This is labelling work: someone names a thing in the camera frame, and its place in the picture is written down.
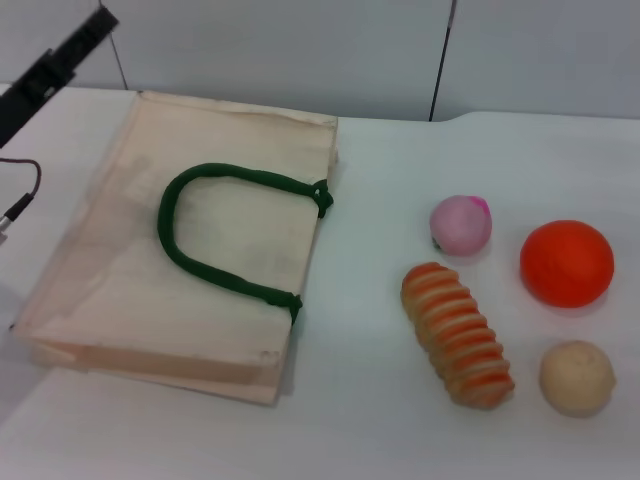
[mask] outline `toy peach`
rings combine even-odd
[[[433,210],[429,226],[436,248],[448,255],[473,255],[491,236],[489,205],[480,197],[449,197]]]

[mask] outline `orange fruit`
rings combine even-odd
[[[537,228],[520,251],[525,286],[555,307],[593,302],[613,278],[613,251],[598,230],[576,220],[558,220]]]

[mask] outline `table surface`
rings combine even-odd
[[[5,326],[132,98],[65,90],[2,151],[45,168],[41,195],[0,249]],[[3,478],[636,478],[640,121],[492,113],[431,124],[342,119],[338,146],[335,205],[320,226],[275,408],[64,370],[17,398],[33,389],[38,371],[6,402]],[[28,189],[30,172],[0,168],[6,204]],[[486,198],[494,217],[489,247],[471,259],[443,257],[429,239],[430,210],[460,193]],[[585,309],[547,308],[518,278],[527,234],[559,218],[600,229],[616,255],[608,294]],[[450,403],[402,311],[404,274],[429,260],[460,272],[505,346],[516,394],[493,412]],[[618,377],[611,404],[590,420],[560,416],[537,386],[542,353],[573,338],[607,351]],[[4,364],[33,368],[23,355],[0,348],[0,395],[21,375],[5,377]]]

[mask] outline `orange and beige striped toy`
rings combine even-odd
[[[510,396],[502,345],[456,272],[435,262],[413,268],[402,282],[402,304],[454,402],[491,409]]]

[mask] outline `bag handle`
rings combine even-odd
[[[190,182],[197,178],[235,177],[247,182],[258,183],[296,195],[311,198],[318,205],[318,217],[323,218],[333,204],[327,180],[309,185],[293,178],[263,170],[251,170],[226,163],[205,163],[185,170],[174,178],[162,195],[158,209],[158,237],[168,257],[180,268],[202,280],[213,283],[232,292],[249,295],[264,300],[269,305],[288,308],[291,323],[295,323],[302,308],[300,295],[249,282],[238,275],[212,267],[185,255],[175,240],[174,222],[180,193]]]

